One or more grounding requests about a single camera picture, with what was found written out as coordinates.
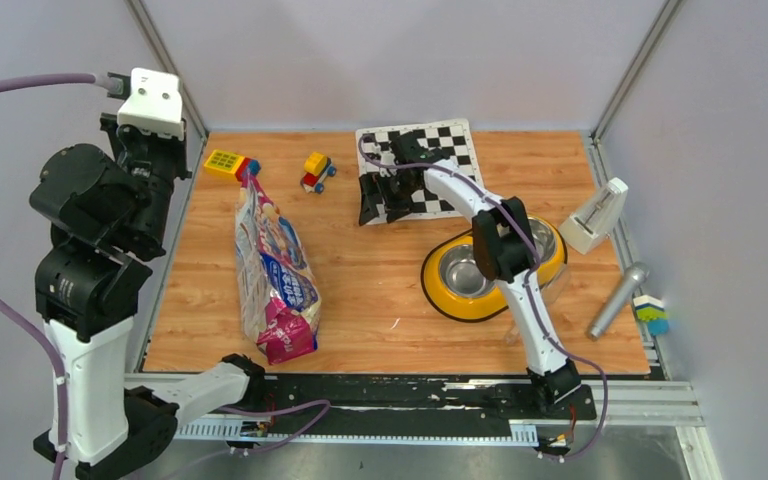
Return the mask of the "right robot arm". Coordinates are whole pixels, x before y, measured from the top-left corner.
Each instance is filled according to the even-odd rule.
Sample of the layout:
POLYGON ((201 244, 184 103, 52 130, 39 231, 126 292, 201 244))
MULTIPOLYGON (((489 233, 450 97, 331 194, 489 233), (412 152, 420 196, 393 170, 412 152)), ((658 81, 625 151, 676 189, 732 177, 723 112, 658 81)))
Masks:
POLYGON ((538 282, 541 257, 533 239, 524 203, 505 199, 461 173, 457 161, 439 149, 422 147, 413 134, 391 141, 394 159, 385 163, 364 150, 368 137, 357 141, 364 161, 392 172, 400 188, 413 173, 419 185, 448 202, 471 222, 473 258, 486 280, 502 293, 517 326, 527 360, 527 374, 534 387, 531 403, 544 417, 556 417, 571 403, 582 386, 573 355, 561 344, 552 325, 538 282))

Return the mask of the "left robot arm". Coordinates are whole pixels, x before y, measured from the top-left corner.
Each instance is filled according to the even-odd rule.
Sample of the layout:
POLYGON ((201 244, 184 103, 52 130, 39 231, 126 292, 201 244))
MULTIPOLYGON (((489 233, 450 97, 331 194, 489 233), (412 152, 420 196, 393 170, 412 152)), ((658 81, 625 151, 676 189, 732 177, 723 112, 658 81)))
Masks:
POLYGON ((34 449, 63 454, 79 479, 120 479, 157 459, 178 427, 221 407, 258 411, 264 369, 230 354, 166 387, 127 388, 127 343, 150 262, 163 240, 174 185, 191 175, 186 133, 141 128, 103 114, 111 148, 79 143, 42 167, 31 207, 51 224, 51 251, 35 273, 36 308, 64 366, 65 420, 34 449))

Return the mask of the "pink pet food bag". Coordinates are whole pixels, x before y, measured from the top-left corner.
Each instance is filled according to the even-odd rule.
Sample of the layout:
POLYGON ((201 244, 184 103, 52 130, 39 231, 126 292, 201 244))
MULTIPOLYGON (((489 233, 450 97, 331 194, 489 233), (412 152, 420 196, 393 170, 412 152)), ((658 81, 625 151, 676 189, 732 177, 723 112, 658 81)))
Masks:
POLYGON ((241 328, 270 365, 318 349, 322 296, 296 229, 257 178, 246 176, 234 210, 241 328))

